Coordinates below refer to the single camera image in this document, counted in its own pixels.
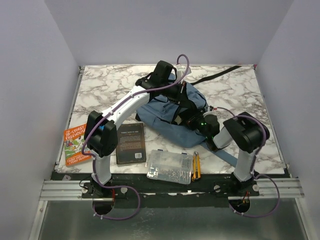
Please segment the blue student backpack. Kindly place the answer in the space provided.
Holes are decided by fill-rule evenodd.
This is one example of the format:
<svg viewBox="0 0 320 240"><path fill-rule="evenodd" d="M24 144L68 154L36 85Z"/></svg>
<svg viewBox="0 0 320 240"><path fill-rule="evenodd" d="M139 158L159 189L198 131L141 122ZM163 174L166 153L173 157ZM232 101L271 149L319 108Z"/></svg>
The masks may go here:
<svg viewBox="0 0 320 240"><path fill-rule="evenodd" d="M206 98L195 85L214 80L238 68L240 66L235 65L188 83L185 92L187 107L176 105L164 95L159 95L138 108L135 118L176 145L184 148L202 145L234 167L237 158L225 152L222 147L218 148L213 141L213 138L221 132L220 123L217 116L211 113L214 108L208 105Z"/></svg>

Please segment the black paperback book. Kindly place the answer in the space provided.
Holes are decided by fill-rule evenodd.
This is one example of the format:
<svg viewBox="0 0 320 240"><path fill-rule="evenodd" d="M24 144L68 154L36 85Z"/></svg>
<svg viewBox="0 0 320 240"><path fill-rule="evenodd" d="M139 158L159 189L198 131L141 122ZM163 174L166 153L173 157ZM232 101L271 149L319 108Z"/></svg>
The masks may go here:
<svg viewBox="0 0 320 240"><path fill-rule="evenodd" d="M142 123L122 124L117 130L116 164L129 165L145 163L146 143Z"/></svg>

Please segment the teal paperback book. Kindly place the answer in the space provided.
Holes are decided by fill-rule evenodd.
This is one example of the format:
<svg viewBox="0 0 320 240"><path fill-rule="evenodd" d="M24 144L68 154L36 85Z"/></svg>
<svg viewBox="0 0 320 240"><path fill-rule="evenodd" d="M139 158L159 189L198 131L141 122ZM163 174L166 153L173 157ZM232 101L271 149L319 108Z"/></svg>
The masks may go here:
<svg viewBox="0 0 320 240"><path fill-rule="evenodd" d="M181 117L178 115L175 119L174 119L174 122L177 124L177 125L180 125L182 123L182 119Z"/></svg>

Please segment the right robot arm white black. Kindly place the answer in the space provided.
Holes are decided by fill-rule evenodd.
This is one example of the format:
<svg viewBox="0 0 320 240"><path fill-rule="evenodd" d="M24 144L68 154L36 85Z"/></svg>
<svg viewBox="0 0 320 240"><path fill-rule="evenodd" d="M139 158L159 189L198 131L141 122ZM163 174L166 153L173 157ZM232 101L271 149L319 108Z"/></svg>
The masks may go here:
<svg viewBox="0 0 320 240"><path fill-rule="evenodd" d="M247 192L247 181L254 178L257 155L270 137L268 128L248 112L225 120L223 128L215 115L202 112L186 120L185 125L203 135L208 149L213 152L226 148L231 142L236 143L239 148L233 171L236 180L230 183L230 191L236 196Z"/></svg>

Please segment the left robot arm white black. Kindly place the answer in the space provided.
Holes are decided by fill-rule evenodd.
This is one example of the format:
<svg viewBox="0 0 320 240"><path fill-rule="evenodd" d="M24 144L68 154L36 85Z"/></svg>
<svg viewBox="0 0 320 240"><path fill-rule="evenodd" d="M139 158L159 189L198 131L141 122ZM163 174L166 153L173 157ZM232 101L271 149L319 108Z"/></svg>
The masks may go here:
<svg viewBox="0 0 320 240"><path fill-rule="evenodd" d="M168 62L159 61L147 76L138 79L132 90L113 106L99 113L92 111L87 119L84 143L81 153L92 156L92 179L96 182L93 191L101 198L107 197L111 191L108 181L111 153L118 145L117 130L130 115L141 106L147 104L154 95L170 95L178 91L177 85L188 74L190 61L184 54L186 67L174 67Z"/></svg>

